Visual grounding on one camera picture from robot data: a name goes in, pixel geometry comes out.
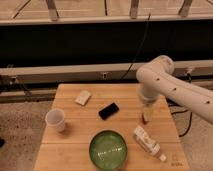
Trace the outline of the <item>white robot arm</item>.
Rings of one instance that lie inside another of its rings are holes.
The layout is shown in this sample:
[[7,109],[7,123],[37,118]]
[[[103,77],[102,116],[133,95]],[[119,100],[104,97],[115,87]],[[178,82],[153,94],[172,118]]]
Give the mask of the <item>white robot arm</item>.
[[142,65],[136,72],[142,103],[153,104],[162,94],[213,124],[213,91],[177,79],[173,72],[174,62],[166,55]]

